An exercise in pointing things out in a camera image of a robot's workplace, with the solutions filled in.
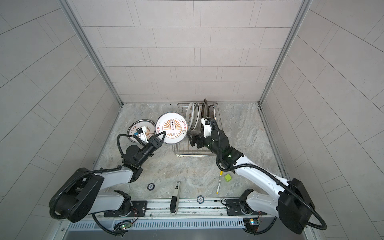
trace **metal wire rack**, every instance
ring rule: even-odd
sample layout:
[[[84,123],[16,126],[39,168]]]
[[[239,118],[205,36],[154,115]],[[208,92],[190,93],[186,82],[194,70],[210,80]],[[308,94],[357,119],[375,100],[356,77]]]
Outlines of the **metal wire rack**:
[[[198,102],[199,104],[199,111],[195,114],[198,114],[197,121],[201,122],[201,108],[203,105],[203,102]],[[189,103],[178,103],[176,106],[176,112],[180,113],[182,116],[185,116],[187,113]],[[208,102],[208,106],[213,105],[214,107],[214,119],[216,120],[218,127],[221,129],[221,119],[220,119],[220,113],[218,111],[218,104],[214,102]],[[197,127],[193,133],[200,133],[201,132],[201,124],[197,124]],[[202,147],[198,149],[196,146],[191,147],[189,143],[189,138],[186,136],[183,141],[175,144],[172,146],[173,152],[178,157],[204,157],[204,156],[215,156],[214,153],[210,152],[207,148]]]

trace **white plate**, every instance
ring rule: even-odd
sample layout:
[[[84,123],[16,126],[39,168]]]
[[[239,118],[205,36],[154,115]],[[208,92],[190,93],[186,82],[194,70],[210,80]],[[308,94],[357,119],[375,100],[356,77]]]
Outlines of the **white plate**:
[[[182,141],[187,135],[188,125],[185,118],[179,113],[168,112],[164,113],[156,121],[156,134],[166,131],[166,137],[164,143],[176,144]]]
[[[194,126],[192,131],[194,131],[198,125],[197,122],[199,121],[199,116],[200,116],[199,104],[195,103],[195,117],[194,117],[195,119],[193,121],[193,125],[191,125],[191,127]]]
[[[187,120],[187,125],[192,126],[191,123],[194,119],[194,113],[195,113],[195,108],[194,108],[194,103],[190,102],[187,108],[187,112],[185,113],[185,119]]]
[[[147,132],[145,133],[145,135],[147,136],[147,139],[149,140],[150,137],[153,136],[153,134],[155,133],[155,123],[152,122],[151,120],[139,120],[137,122],[135,122],[134,124],[132,124],[129,128],[128,128],[128,131],[127,131],[127,134],[128,135],[134,135],[136,133],[136,130],[139,128],[139,127],[143,127],[143,126],[146,126],[147,127]],[[136,138],[133,138],[133,137],[129,137],[128,138],[131,142],[138,142],[136,140]]]

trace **marker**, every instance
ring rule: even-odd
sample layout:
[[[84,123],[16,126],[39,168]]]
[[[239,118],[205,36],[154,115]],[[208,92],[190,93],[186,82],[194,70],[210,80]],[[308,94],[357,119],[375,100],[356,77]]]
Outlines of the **marker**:
[[[220,171],[220,177],[218,178],[218,185],[217,185],[217,190],[216,190],[216,194],[218,194],[218,190],[220,188],[220,183],[221,183],[221,176],[223,175],[223,171]]]

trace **green block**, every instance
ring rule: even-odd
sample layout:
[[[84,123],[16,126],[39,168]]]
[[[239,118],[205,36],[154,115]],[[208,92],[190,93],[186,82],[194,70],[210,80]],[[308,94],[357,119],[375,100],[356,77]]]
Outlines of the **green block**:
[[[229,181],[231,181],[231,179],[232,179],[232,177],[231,177],[231,175],[229,175],[229,173],[227,174],[227,175],[225,175],[225,180],[227,181],[227,182],[229,182]]]

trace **wire basket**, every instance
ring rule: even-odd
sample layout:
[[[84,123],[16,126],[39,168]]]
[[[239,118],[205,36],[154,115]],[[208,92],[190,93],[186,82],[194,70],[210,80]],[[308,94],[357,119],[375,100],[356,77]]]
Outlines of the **wire basket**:
[[[199,111],[195,114],[198,114],[198,124],[197,127],[193,133],[200,133],[201,132],[201,108],[203,103],[199,102]],[[176,112],[180,113],[182,116],[185,116],[187,113],[189,103],[178,103],[176,106]],[[213,105],[214,107],[214,119],[216,120],[219,129],[222,129],[222,124],[221,124],[221,119],[220,119],[220,113],[218,111],[218,104],[214,102],[208,102],[207,103],[208,107],[210,105]],[[204,156],[215,156],[214,153],[210,152],[206,147],[202,147],[198,149],[196,145],[192,147],[189,143],[189,138],[186,136],[183,141],[174,144],[172,146],[173,152],[176,154],[178,157],[204,157]]]

